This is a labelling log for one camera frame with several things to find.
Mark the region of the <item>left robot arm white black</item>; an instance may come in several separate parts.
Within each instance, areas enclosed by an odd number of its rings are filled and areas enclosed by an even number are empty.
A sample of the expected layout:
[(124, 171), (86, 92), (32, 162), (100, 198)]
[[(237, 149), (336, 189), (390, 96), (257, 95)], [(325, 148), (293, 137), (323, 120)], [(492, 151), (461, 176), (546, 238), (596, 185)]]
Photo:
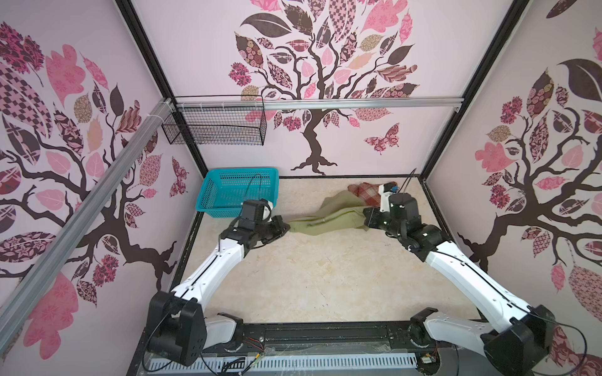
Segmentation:
[(224, 345), (239, 349), (243, 319), (226, 313), (206, 317), (211, 298), (250, 251), (271, 244), (290, 230), (266, 199), (247, 200), (241, 213), (217, 238), (216, 247), (186, 280), (150, 301), (145, 350), (174, 363), (191, 366), (204, 350)]

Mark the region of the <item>olive green skirt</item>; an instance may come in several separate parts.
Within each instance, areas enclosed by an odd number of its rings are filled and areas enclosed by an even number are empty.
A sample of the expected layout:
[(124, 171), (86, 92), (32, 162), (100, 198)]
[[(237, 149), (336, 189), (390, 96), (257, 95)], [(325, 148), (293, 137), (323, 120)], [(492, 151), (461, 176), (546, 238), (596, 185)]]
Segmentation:
[(318, 236), (338, 230), (363, 229), (368, 206), (350, 191), (326, 197), (315, 213), (287, 222), (292, 233)]

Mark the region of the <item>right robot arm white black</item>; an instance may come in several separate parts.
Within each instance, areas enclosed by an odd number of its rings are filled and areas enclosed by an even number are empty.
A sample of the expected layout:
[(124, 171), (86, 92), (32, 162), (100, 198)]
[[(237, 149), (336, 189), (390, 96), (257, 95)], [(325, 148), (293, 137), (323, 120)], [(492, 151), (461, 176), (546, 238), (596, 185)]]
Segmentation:
[(363, 211), (365, 225), (397, 240), (459, 289), (486, 321), (457, 319), (427, 307), (410, 319), (412, 343), (426, 348), (447, 342), (485, 357), (503, 375), (530, 375), (550, 353), (556, 321), (545, 306), (533, 307), (492, 279), (435, 225), (423, 223), (406, 193), (385, 193), (379, 208)]

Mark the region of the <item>red plaid skirt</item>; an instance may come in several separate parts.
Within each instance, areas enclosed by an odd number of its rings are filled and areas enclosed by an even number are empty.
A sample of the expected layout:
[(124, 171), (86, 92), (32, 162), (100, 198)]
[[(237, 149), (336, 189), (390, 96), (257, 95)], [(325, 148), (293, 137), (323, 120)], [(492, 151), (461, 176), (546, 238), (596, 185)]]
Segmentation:
[(347, 187), (351, 194), (359, 197), (367, 206), (379, 207), (381, 194), (379, 193), (379, 185), (371, 183), (351, 184)]

